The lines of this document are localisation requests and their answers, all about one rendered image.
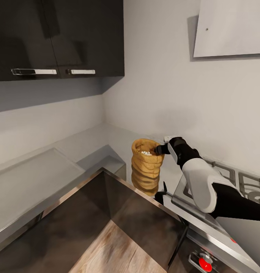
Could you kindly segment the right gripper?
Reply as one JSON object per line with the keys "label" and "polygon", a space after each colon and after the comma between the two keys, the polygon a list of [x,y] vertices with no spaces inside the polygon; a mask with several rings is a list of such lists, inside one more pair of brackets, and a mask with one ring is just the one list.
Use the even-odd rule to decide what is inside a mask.
{"label": "right gripper", "polygon": [[166,145],[167,144],[165,144],[165,145],[158,145],[155,149],[154,149],[154,152],[155,153],[158,153],[158,154],[171,154],[170,152],[168,153],[167,151],[166,151]]}

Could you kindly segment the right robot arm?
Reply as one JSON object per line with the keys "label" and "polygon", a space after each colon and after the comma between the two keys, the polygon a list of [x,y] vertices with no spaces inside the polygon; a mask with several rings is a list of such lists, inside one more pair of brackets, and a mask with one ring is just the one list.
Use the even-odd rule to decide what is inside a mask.
{"label": "right robot arm", "polygon": [[244,198],[238,189],[215,171],[184,139],[164,136],[154,152],[171,154],[180,165],[195,205],[209,213],[260,267],[260,204]]}

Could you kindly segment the popcorn bag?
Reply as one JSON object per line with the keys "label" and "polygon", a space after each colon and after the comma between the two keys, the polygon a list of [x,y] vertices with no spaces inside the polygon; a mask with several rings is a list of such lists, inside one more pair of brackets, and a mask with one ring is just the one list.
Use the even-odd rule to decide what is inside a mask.
{"label": "popcorn bag", "polygon": [[[156,178],[160,174],[160,167],[163,164],[165,154],[158,154],[154,149],[161,145],[154,140],[139,138],[132,144],[133,167],[142,175]],[[149,153],[145,154],[145,153]]]}

